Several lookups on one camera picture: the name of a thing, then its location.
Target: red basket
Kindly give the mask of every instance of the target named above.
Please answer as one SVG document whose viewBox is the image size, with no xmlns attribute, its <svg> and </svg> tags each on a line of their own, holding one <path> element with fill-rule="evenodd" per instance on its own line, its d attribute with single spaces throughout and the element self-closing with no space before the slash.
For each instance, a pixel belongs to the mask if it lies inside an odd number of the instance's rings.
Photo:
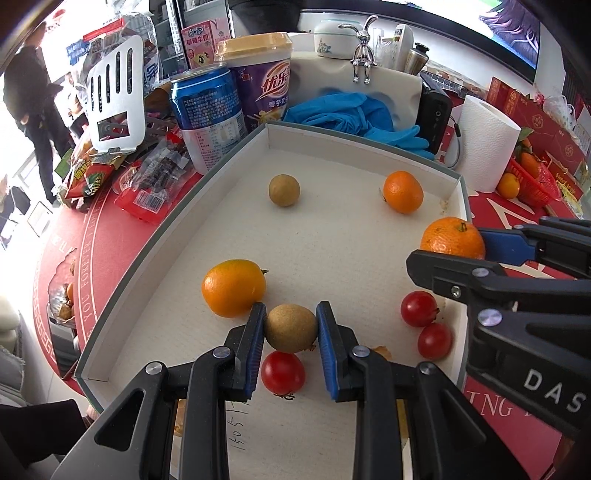
<svg viewBox="0 0 591 480">
<path fill-rule="evenodd" d="M 530 207 L 543 207 L 550 200 L 560 200 L 562 195 L 556 185 L 556 180 L 543 163 L 540 162 L 540 175 L 535 180 L 527 171 L 512 158 L 509 160 L 506 171 L 512 173 L 519 180 L 520 201 Z"/>
</svg>

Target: orange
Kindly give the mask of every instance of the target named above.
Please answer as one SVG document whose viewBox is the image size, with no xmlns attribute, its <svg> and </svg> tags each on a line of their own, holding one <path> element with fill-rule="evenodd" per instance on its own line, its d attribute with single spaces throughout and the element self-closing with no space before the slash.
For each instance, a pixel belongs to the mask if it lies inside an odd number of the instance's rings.
<svg viewBox="0 0 591 480">
<path fill-rule="evenodd" d="M 394 210 L 405 215 L 413 213 L 423 203 L 423 188 L 407 171 L 399 170 L 388 175 L 382 194 Z"/>
<path fill-rule="evenodd" d="M 519 157 L 519 163 L 521 163 L 525 171 L 534 179 L 538 179 L 540 175 L 540 162 L 531 153 L 523 152 Z"/>
<path fill-rule="evenodd" d="M 504 199 L 514 199 L 519 195 L 519 180 L 512 173 L 504 173 L 496 186 L 496 191 Z"/>
<path fill-rule="evenodd" d="M 484 260 L 484 240 L 466 220 L 445 217 L 429 225 L 421 238 L 421 250 Z"/>
<path fill-rule="evenodd" d="M 74 303 L 74 282 L 68 284 L 68 288 L 66 289 L 66 296 L 68 300 Z"/>
<path fill-rule="evenodd" d="M 226 260 L 201 282 L 201 293 L 213 313 L 233 318 L 248 313 L 267 289 L 263 271 L 250 260 Z"/>
</svg>

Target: white spatula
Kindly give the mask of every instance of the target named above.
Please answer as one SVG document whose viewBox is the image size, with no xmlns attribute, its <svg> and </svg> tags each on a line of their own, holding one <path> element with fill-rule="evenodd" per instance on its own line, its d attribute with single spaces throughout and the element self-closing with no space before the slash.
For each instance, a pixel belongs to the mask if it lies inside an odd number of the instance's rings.
<svg viewBox="0 0 591 480">
<path fill-rule="evenodd" d="M 123 42 L 90 70 L 87 117 L 90 139 L 98 152 L 130 153 L 144 140 L 143 73 L 144 42 L 139 35 Z M 126 125 L 121 130 L 127 135 L 121 136 L 118 124 Z"/>
</svg>

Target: yellow cup lid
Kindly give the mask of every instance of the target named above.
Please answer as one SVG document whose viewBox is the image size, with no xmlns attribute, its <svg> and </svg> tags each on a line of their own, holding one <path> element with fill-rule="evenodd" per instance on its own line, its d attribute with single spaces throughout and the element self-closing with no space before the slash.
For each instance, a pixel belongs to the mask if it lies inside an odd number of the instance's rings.
<svg viewBox="0 0 591 480">
<path fill-rule="evenodd" d="M 217 45 L 216 61 L 241 59 L 258 53 L 277 50 L 291 52 L 292 49 L 291 40 L 286 32 L 247 35 L 246 37 L 222 40 Z"/>
</svg>

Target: pink packaging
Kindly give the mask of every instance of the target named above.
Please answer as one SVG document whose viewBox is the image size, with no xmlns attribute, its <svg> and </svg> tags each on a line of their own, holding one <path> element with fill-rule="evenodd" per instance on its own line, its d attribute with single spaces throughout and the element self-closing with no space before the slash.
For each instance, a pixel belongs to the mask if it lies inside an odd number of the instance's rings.
<svg viewBox="0 0 591 480">
<path fill-rule="evenodd" d="M 181 30 L 189 58 L 189 68 L 195 69 L 213 63 L 217 44 L 230 38 L 227 18 L 206 20 Z"/>
</svg>

